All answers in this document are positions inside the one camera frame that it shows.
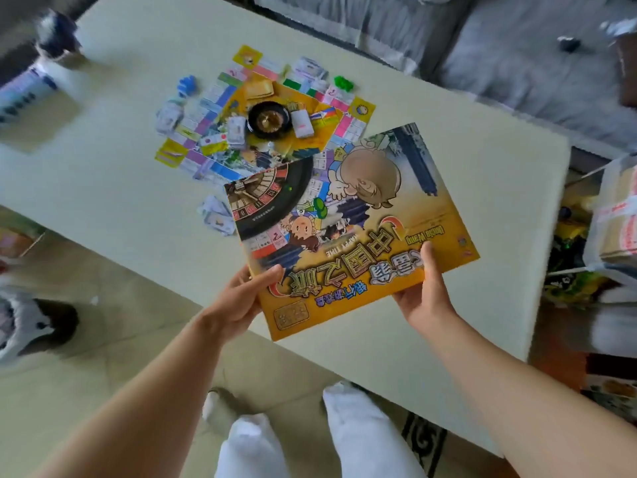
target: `left hand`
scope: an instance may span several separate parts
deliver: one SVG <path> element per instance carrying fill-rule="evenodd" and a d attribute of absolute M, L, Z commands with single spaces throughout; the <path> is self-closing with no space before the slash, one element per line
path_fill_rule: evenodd
<path fill-rule="evenodd" d="M 250 279 L 246 265 L 228 282 L 217 300 L 197 317 L 205 321 L 212 331 L 219 332 L 224 343 L 232 340 L 243 334 L 261 312 L 257 294 L 281 281 L 282 277 L 283 267 L 275 265 Z"/>

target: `stack of cards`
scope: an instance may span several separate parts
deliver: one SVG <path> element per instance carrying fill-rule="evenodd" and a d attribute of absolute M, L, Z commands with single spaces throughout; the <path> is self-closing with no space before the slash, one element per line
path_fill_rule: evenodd
<path fill-rule="evenodd" d="M 232 214 L 213 194 L 199 205 L 197 213 L 203 216 L 203 223 L 223 233 L 224 236 L 235 234 L 235 220 Z"/>

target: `table top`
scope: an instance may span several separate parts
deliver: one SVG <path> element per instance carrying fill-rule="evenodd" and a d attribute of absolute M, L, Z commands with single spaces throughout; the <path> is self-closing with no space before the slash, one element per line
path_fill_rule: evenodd
<path fill-rule="evenodd" d="M 569 161 L 562 136 L 220 0 L 100 0 L 80 20 L 90 60 L 0 134 L 0 204 L 201 305 L 245 258 L 195 212 L 211 191 L 154 160 L 154 115 L 186 74 L 207 87 L 249 44 L 353 80 L 366 134 L 416 122 L 482 258 L 445 274 L 458 313 L 525 359 Z M 268 336 L 258 317 L 251 329 Z M 391 298 L 279 341 L 499 453 Z"/>

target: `tiled floor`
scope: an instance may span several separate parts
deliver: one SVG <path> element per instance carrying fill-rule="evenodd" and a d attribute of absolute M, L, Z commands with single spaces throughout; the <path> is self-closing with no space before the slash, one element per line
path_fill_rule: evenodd
<path fill-rule="evenodd" d="M 73 303 L 81 325 L 55 353 L 0 369 L 0 466 L 4 478 L 33 470 L 66 435 L 139 372 L 199 307 L 73 242 L 49 235 L 26 265 L 0 277 L 39 297 Z M 266 412 L 292 475 L 338 477 L 340 465 L 320 407 L 322 389 L 339 376 L 252 333 L 226 346 L 215 384 Z M 383 408 L 398 419 L 392 403 Z M 197 430 L 183 477 L 214 473 L 221 441 Z M 459 438 L 445 446 L 436 477 L 487 473 L 493 458 Z"/>

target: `foot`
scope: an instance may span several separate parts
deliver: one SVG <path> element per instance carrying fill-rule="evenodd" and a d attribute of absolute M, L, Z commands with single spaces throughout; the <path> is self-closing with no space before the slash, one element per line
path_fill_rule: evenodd
<path fill-rule="evenodd" d="M 201 417 L 213 432 L 227 438 L 233 423 L 243 413 L 236 398 L 223 387 L 211 389 L 203 403 Z"/>

